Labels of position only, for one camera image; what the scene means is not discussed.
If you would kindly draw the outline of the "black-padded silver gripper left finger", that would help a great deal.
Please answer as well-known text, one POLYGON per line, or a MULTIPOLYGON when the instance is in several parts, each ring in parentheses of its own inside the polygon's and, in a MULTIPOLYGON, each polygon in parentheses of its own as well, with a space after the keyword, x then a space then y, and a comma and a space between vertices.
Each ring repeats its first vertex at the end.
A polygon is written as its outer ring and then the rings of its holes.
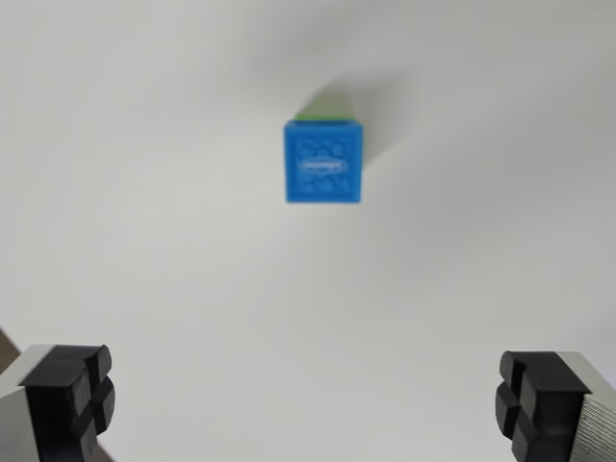
POLYGON ((33 345, 1 372, 3 461, 107 461, 116 405, 109 348, 33 345))

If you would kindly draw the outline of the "black-padded silver gripper right finger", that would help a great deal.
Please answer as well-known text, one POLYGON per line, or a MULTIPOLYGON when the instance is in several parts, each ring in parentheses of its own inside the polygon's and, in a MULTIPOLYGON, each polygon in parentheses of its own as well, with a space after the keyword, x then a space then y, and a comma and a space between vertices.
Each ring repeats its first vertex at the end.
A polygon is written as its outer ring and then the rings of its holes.
POLYGON ((615 461, 615 388, 580 353, 506 351, 495 413, 521 462, 615 461))

